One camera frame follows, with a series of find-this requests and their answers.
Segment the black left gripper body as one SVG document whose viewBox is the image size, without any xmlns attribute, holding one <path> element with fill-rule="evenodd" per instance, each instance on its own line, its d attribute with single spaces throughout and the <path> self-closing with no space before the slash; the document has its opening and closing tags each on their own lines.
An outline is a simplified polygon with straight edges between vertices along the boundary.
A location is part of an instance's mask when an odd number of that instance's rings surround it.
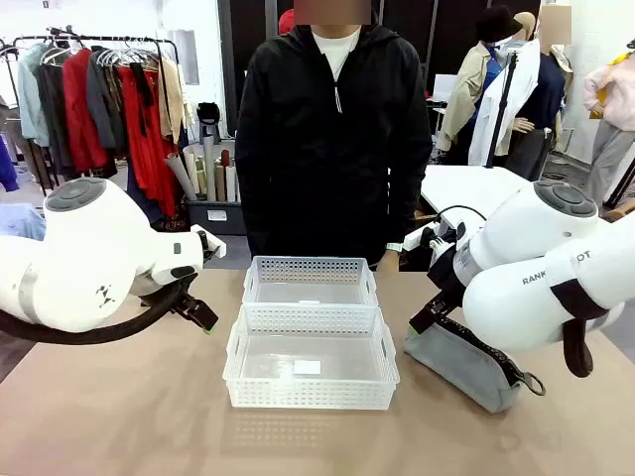
<svg viewBox="0 0 635 476">
<path fill-rule="evenodd" d="M 197 317 L 199 300 L 189 294 L 180 296 L 171 307 L 171 312 L 181 317 Z"/>
</svg>

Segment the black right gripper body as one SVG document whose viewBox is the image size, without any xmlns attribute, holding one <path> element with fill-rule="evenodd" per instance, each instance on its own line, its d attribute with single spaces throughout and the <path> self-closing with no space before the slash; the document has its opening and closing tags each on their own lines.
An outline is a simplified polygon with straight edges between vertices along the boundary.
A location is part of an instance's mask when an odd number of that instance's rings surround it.
<svg viewBox="0 0 635 476">
<path fill-rule="evenodd" d="M 466 286 L 460 281 L 454 270 L 455 255 L 455 247 L 449 247 L 440 254 L 433 253 L 428 269 L 428 278 L 439 289 L 434 301 L 462 303 Z"/>
</svg>

